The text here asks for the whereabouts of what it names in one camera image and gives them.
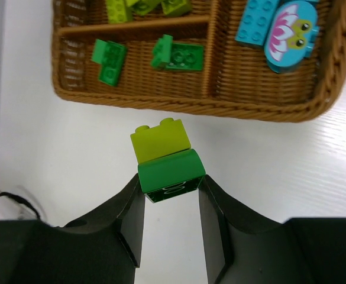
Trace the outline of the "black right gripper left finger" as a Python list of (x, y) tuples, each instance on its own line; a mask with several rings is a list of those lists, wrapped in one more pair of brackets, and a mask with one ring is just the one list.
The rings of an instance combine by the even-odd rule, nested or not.
[(0, 283), (133, 283), (144, 210), (134, 176), (118, 194), (64, 227), (38, 219), (0, 221)]

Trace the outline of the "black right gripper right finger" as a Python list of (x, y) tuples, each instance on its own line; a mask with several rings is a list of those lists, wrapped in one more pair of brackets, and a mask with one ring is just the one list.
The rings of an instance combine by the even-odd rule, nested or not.
[(275, 222), (210, 176), (199, 208), (209, 283), (346, 283), (346, 218)]

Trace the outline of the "red green legos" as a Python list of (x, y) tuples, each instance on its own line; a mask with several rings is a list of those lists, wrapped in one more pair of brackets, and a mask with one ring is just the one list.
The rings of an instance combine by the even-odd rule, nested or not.
[(130, 135), (144, 195), (153, 203), (197, 190), (206, 175), (182, 120), (165, 118)]

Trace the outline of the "dark green long lego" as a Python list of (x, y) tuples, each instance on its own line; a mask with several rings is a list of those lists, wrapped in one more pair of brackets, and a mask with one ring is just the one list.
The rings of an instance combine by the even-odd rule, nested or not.
[(127, 54), (127, 47), (123, 44), (107, 41), (101, 62), (99, 80), (109, 86), (117, 86), (122, 67)]

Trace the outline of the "dark green square lego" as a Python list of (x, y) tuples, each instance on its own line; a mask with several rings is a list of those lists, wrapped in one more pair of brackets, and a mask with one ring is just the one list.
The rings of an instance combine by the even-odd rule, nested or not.
[(173, 43), (167, 70), (195, 72), (203, 70), (204, 46), (200, 44)]

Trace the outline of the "dark green lego plate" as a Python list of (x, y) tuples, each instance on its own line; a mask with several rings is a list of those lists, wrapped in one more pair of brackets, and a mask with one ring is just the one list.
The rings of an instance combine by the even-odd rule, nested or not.
[(155, 69), (164, 69), (170, 63), (170, 58), (172, 55), (172, 44), (173, 37), (171, 35), (164, 34), (156, 42), (156, 45), (153, 47), (150, 65)]

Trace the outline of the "teal printed lego brick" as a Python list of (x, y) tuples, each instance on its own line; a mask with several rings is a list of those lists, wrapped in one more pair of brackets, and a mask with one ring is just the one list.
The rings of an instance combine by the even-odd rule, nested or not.
[(318, 1), (283, 1), (266, 38), (264, 54), (276, 73), (291, 72), (311, 56), (320, 27)]

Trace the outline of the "teal long lego brick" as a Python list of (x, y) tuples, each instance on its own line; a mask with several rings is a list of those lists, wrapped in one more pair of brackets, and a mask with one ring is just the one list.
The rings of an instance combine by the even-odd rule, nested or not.
[(279, 0), (249, 0), (244, 9), (235, 41), (263, 47)]

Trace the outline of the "light blue lego stack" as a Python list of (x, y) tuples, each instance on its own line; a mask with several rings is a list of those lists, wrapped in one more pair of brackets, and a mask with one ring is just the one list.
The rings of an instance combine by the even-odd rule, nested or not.
[(124, 0), (106, 0), (106, 11), (110, 24), (131, 22), (132, 12)]

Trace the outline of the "red long lego brick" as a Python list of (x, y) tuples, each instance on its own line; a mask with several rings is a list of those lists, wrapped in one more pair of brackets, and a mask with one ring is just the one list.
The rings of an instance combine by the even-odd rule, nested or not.
[(91, 60), (94, 63), (102, 64), (104, 62), (107, 46), (108, 46), (107, 41), (96, 39), (95, 44), (93, 46), (93, 52), (91, 57)]

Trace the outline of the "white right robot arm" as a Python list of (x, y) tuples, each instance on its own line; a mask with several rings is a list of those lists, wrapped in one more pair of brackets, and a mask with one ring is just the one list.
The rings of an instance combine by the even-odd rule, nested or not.
[[(346, 218), (275, 222), (210, 176), (199, 186), (199, 209), (209, 283), (346, 283)], [(137, 176), (63, 227), (0, 192), (0, 283), (133, 283), (144, 210)]]

